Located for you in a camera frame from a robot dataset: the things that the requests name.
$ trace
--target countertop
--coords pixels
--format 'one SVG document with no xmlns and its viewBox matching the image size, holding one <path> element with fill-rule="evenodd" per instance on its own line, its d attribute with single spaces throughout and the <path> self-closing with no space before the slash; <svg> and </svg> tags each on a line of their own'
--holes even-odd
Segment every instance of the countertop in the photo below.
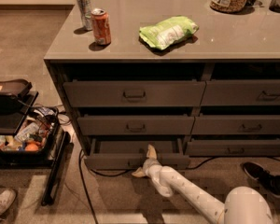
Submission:
<svg viewBox="0 0 280 224">
<path fill-rule="evenodd" d="M 91 0 L 91 7 L 110 16 L 112 42 L 98 46 L 93 31 L 82 29 L 74 6 L 49 48 L 50 61 L 158 61 L 215 62 L 272 60 L 280 62 L 280 13 L 269 10 L 271 0 L 258 0 L 240 13 L 210 8 L 211 0 Z M 183 15 L 199 25 L 194 37 L 165 51 L 141 42 L 139 28 Z"/>
</svg>

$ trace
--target silver can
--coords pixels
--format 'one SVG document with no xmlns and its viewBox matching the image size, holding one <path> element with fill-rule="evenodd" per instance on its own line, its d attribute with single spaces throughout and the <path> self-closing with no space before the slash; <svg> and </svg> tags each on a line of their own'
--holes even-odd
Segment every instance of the silver can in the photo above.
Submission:
<svg viewBox="0 0 280 224">
<path fill-rule="evenodd" d="M 77 5 L 81 13 L 81 20 L 84 29 L 91 31 L 91 0 L 77 0 Z"/>
</svg>

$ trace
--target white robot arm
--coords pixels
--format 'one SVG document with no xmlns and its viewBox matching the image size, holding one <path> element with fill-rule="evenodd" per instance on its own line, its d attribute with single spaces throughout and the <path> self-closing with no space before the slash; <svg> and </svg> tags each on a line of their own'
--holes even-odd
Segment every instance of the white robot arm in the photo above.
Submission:
<svg viewBox="0 0 280 224">
<path fill-rule="evenodd" d="M 169 166 L 161 166 L 154 146 L 148 145 L 147 160 L 133 176 L 151 178 L 160 195 L 171 197 L 174 190 L 211 224 L 273 224 L 271 209 L 264 198 L 248 187 L 233 189 L 222 203 Z"/>
</svg>

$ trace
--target floor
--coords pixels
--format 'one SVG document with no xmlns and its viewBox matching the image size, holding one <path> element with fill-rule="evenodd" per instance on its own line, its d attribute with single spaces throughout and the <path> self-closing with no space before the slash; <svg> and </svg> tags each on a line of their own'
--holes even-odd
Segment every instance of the floor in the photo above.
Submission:
<svg viewBox="0 0 280 224">
<path fill-rule="evenodd" d="M 54 36 L 68 15 L 66 9 L 0 9 L 0 80 L 25 78 L 38 91 L 37 104 L 62 107 L 43 62 Z M 70 125 L 63 126 L 71 135 L 55 187 L 52 205 L 41 205 L 50 169 L 0 170 L 0 193 L 8 187 L 17 191 L 17 199 L 3 215 L 0 223 L 14 224 L 109 224 L 161 223 L 206 224 L 201 216 L 178 192 L 164 198 L 152 187 L 149 179 L 132 176 L 131 171 L 81 170 L 89 193 L 83 188 L 79 171 L 80 145 Z M 190 158 L 189 167 L 205 161 Z M 280 161 L 269 158 L 217 158 L 193 170 L 179 172 L 195 185 L 222 202 L 236 187 L 248 186 L 267 200 L 273 223 L 280 224 L 280 200 L 275 199 L 242 171 L 244 161 L 256 161 L 280 175 Z"/>
</svg>

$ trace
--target green snack bag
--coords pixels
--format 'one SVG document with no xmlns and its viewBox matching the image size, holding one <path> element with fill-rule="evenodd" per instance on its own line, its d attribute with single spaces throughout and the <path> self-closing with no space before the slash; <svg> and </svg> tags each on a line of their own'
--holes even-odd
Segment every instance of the green snack bag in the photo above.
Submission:
<svg viewBox="0 0 280 224">
<path fill-rule="evenodd" d="M 184 16 L 176 16 L 160 21 L 156 25 L 140 27 L 140 37 L 151 48 L 164 50 L 170 45 L 179 43 L 191 37 L 199 26 Z"/>
</svg>

